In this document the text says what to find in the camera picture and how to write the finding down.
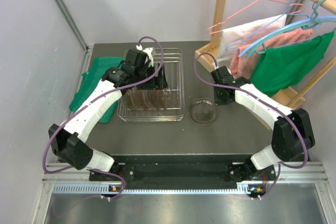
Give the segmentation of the clear glass plate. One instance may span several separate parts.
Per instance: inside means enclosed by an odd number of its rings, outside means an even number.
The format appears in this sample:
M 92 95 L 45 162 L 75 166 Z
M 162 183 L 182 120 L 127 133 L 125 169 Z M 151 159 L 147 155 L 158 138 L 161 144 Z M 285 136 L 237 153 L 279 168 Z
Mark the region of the clear glass plate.
M 214 101 L 209 98 L 193 100 L 189 105 L 191 120 L 199 125 L 206 125 L 218 119 L 218 109 Z
M 125 109 L 128 109 L 128 110 L 132 109 L 132 101 L 131 101 L 130 94 L 128 91 L 123 95 L 122 103 Z
M 144 100 L 143 100 L 143 91 L 142 90 L 136 90 L 136 96 L 137 96 L 137 99 L 138 99 L 138 102 L 139 102 L 139 108 L 141 109 L 145 109 L 145 103 L 144 103 Z
M 142 90 L 142 99 L 143 99 L 143 107 L 145 110 L 149 110 L 151 108 L 151 103 L 148 96 L 147 90 Z

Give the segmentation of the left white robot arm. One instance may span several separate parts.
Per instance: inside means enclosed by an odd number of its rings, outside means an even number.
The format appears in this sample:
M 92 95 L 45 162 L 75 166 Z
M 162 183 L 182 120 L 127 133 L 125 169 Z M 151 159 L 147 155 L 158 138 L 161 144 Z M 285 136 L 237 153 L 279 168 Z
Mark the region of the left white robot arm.
M 61 125 L 53 124 L 49 128 L 53 154 L 77 170 L 100 170 L 107 180 L 116 179 L 119 168 L 115 159 L 90 148 L 86 141 L 107 110 L 133 87 L 144 86 L 152 91 L 167 88 L 163 80 L 163 62 L 156 67 L 154 56 L 153 47 L 138 45 L 127 51 L 118 66 L 107 69 L 73 116 Z

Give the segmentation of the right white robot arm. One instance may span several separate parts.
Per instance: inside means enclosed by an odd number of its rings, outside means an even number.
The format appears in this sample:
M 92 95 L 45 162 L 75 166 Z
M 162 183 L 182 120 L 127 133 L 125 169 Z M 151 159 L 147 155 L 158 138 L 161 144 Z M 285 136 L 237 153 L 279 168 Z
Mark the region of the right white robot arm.
M 303 155 L 304 161 L 307 162 L 308 150 L 314 147 L 315 139 L 306 110 L 294 110 L 276 102 L 246 78 L 235 79 L 226 67 L 216 68 L 211 75 L 215 82 L 216 104 L 238 103 L 254 113 L 272 130 L 270 145 L 248 157 L 243 164 L 229 165 L 232 180 L 256 180 L 266 169 L 289 162 L 299 155 Z

